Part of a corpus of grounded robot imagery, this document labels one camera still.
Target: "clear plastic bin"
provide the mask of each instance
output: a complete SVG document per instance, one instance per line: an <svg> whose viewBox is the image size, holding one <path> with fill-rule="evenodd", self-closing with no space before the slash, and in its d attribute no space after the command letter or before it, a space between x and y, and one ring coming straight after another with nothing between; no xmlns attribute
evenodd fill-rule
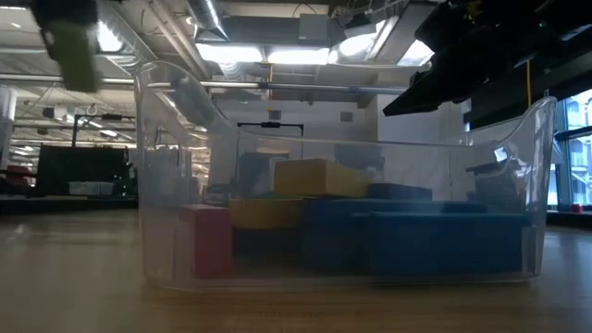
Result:
<svg viewBox="0 0 592 333"><path fill-rule="evenodd" d="M145 276L170 288L524 280L540 273L556 101L447 142L254 134L191 74L136 79Z"/></svg>

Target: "blue block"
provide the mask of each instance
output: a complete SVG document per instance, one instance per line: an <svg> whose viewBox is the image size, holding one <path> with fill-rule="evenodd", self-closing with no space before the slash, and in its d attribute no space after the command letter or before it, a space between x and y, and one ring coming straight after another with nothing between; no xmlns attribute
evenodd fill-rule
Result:
<svg viewBox="0 0 592 333"><path fill-rule="evenodd" d="M391 183L368 185L367 196L375 199L432 201L432 189Z"/></svg>
<svg viewBox="0 0 592 333"><path fill-rule="evenodd" d="M526 215L372 213L364 228L369 273L468 275L523 269Z"/></svg>
<svg viewBox="0 0 592 333"><path fill-rule="evenodd" d="M322 271L364 271L361 251L365 224L355 214L371 212L485 213L474 203L404 202L380 199L305 200L302 212L302 254L307 266Z"/></svg>

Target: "window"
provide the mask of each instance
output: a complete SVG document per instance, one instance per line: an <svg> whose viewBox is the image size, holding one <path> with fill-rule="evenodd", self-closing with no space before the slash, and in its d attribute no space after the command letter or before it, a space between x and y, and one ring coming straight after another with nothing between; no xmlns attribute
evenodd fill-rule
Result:
<svg viewBox="0 0 592 333"><path fill-rule="evenodd" d="M551 165L551 173L549 176L549 196L547 197L547 204L558 204L558 192L557 192L557 170L555 165Z"/></svg>
<svg viewBox="0 0 592 333"><path fill-rule="evenodd" d="M567 98L565 110L567 133L580 130L566 138L569 140L567 148L572 203L592 204L592 133L585 129L592 125L592 90Z"/></svg>

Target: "yellow block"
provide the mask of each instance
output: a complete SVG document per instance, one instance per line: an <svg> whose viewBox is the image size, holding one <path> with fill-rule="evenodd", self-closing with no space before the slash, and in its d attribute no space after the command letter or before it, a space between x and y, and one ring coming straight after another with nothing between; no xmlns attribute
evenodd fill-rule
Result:
<svg viewBox="0 0 592 333"><path fill-rule="evenodd" d="M364 198L371 182L363 173L325 159L281 161L276 163L274 192Z"/></svg>
<svg viewBox="0 0 592 333"><path fill-rule="evenodd" d="M293 228L302 214L301 199L232 199L229 206L236 228Z"/></svg>

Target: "wooden table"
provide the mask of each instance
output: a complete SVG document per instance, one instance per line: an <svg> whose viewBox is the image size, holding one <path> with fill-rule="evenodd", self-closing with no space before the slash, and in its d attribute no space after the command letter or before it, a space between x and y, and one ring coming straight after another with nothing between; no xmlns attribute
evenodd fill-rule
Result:
<svg viewBox="0 0 592 333"><path fill-rule="evenodd" d="M592 234L528 283L188 293L147 286L134 211L0 216L0 331L592 332Z"/></svg>

